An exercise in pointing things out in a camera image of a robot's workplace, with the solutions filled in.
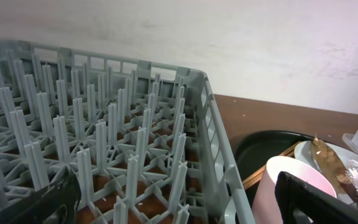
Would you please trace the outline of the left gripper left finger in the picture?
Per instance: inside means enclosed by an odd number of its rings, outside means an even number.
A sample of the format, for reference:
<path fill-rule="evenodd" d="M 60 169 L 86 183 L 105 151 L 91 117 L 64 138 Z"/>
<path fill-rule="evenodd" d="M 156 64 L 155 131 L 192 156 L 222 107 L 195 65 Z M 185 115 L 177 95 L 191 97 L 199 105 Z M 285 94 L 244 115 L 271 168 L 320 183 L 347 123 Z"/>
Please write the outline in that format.
<path fill-rule="evenodd" d="M 67 174 L 0 211 L 0 223 L 74 223 L 80 200 L 78 179 Z"/>

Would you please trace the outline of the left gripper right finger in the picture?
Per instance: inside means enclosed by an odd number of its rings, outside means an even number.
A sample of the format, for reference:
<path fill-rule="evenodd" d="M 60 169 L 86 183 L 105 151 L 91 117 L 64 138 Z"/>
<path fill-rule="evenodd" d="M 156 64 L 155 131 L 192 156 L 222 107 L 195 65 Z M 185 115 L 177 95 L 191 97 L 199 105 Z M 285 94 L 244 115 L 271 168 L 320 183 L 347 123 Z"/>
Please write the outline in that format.
<path fill-rule="evenodd" d="M 358 224 L 358 210 L 281 171 L 275 197 L 284 224 Z"/>

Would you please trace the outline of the gold snack wrapper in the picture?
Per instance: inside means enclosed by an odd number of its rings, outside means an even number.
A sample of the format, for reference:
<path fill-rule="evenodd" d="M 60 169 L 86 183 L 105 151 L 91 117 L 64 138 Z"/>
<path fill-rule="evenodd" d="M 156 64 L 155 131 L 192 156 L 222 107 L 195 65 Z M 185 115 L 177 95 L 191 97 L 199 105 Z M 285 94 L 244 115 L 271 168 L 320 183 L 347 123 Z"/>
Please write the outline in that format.
<path fill-rule="evenodd" d="M 333 186 L 337 198 L 358 209 L 358 191 L 335 151 L 323 140 L 318 139 L 317 135 L 311 142 L 310 150 L 316 167 Z"/>

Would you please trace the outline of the pink cup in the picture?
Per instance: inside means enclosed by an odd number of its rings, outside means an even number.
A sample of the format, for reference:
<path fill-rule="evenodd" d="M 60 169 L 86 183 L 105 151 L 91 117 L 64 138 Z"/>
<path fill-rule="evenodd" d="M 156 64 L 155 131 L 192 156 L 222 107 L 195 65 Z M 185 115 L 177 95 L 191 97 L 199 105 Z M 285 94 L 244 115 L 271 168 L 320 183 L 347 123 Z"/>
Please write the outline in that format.
<path fill-rule="evenodd" d="M 316 169 L 297 159 L 285 156 L 270 158 L 259 182 L 252 204 L 252 213 L 256 223 L 282 223 L 282 216 L 275 197 L 278 174 L 288 172 L 336 198 L 336 191 L 329 181 Z"/>

